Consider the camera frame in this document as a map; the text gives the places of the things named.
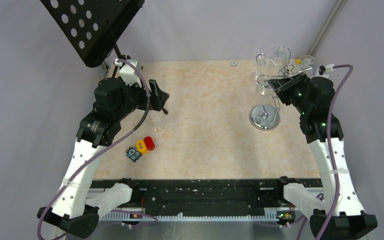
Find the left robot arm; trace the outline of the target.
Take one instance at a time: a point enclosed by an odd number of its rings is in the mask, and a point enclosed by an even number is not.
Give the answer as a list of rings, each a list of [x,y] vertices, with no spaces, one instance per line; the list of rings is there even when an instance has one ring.
[[[80,121],[59,190],[38,210],[39,239],[43,223],[86,239],[106,214],[122,204],[134,207],[140,202],[137,184],[125,178],[96,197],[88,199],[87,195],[102,155],[121,142],[116,139],[121,121],[135,110],[142,110],[144,118],[150,111],[163,111],[170,95],[154,79],[148,84],[128,84],[121,77],[110,77],[99,82],[94,97],[92,111]]]

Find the clear smooth wine glass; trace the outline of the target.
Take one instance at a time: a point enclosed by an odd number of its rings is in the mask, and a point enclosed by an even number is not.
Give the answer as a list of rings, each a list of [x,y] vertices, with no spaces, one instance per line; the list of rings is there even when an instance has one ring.
[[[151,129],[158,133],[164,130],[168,121],[168,114],[163,111],[153,111],[150,115]]]

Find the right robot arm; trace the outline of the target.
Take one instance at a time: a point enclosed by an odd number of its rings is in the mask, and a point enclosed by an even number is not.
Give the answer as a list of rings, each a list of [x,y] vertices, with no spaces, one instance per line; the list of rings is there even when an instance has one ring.
[[[279,100],[299,112],[299,125],[315,157],[323,188],[318,199],[294,178],[281,177],[273,200],[279,206],[297,207],[309,221],[317,240],[358,240],[378,226],[375,215],[366,212],[354,188],[344,152],[344,134],[332,108],[337,93],[323,76],[269,80]]]

